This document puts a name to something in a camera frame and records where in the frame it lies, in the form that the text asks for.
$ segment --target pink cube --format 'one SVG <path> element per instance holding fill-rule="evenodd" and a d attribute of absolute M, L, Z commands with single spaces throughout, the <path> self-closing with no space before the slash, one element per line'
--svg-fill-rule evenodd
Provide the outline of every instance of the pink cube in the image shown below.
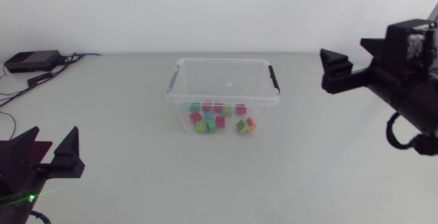
<path fill-rule="evenodd" d="M 204 112 L 208 112 L 211 110 L 211 101 L 210 100 L 205 100 L 205 102 L 203 103 L 203 111 Z"/>
<path fill-rule="evenodd" d="M 244 104 L 237 104 L 235 106 L 235 112 L 237 112 L 237 114 L 246 114 L 246 107 Z"/>
<path fill-rule="evenodd" d="M 202 121 L 203 116 L 198 112 L 193 112 L 190 114 L 190 120 L 196 123 L 197 121 Z"/>
<path fill-rule="evenodd" d="M 224 104 L 223 103 L 215 103 L 214 104 L 214 107 L 213 107 L 213 111 L 214 112 L 221 113 L 223 109 L 224 109 Z"/>
<path fill-rule="evenodd" d="M 225 127 L 225 116 L 216 117 L 216 127 Z"/>

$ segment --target black electronic device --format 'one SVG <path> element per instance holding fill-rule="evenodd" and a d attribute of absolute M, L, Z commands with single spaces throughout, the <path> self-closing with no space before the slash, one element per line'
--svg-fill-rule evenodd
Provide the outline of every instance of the black electronic device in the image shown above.
<path fill-rule="evenodd" d="M 438 28 L 435 21 L 414 19 L 390 25 L 385 39 L 362 39 L 371 64 L 352 72 L 347 55 L 321 49 L 322 88 L 331 94 L 365 86 L 396 113 L 387 123 L 387 139 L 397 149 L 413 147 L 422 155 L 438 154 Z M 421 131 L 408 144 L 392 132 L 402 115 Z"/>
<path fill-rule="evenodd" d="M 52 71 L 57 66 L 56 60 L 61 57 L 58 50 L 20 52 L 5 62 L 11 73 L 32 71 Z"/>
<path fill-rule="evenodd" d="M 79 132 L 74 127 L 57 147 L 49 164 L 28 161 L 29 152 L 48 150 L 35 142 L 38 127 L 17 136 L 0 147 L 0 223 L 24 224 L 30 214 L 47 219 L 32 210 L 45 182 L 53 178 L 79 178 L 85 164 L 79 158 Z"/>

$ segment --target black power cable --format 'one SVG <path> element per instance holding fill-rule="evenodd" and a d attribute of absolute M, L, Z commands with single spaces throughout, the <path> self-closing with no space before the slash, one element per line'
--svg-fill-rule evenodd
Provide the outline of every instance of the black power cable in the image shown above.
<path fill-rule="evenodd" d="M 14 121 L 14 131 L 12 131 L 12 135 L 11 135 L 11 137 L 9 138 L 9 140 L 11 140 L 11 139 L 14 137 L 14 134 L 15 134 L 16 121 L 15 121 L 14 117 L 13 117 L 11 114 L 8 114 L 8 113 L 6 113 L 6 112 L 2 112 L 2 111 L 0 111 L 0 113 L 8 115 L 8 116 L 11 117 L 12 120 Z"/>
<path fill-rule="evenodd" d="M 400 142 L 398 142 L 396 136 L 392 132 L 392 125 L 394 124 L 394 121 L 396 121 L 396 119 L 399 116 L 400 116 L 400 114 L 398 112 L 396 112 L 388 120 L 387 126 L 386 126 L 386 138 L 388 139 L 389 144 L 392 147 L 396 148 L 396 149 L 409 149 L 409 148 L 412 148 L 414 146 L 414 144 L 415 144 L 412 140 L 409 143 L 407 143 L 405 145 L 402 145 Z"/>
<path fill-rule="evenodd" d="M 18 208 L 19 210 L 27 212 L 29 215 L 32 215 L 35 218 L 40 219 L 44 224 L 52 224 L 52 222 L 49 220 L 49 218 L 47 216 L 45 216 L 43 213 L 39 213 L 39 212 L 34 211 L 34 210 L 26 210 L 25 208 L 13 206 L 13 205 L 10 207 L 15 207 L 15 208 Z"/>

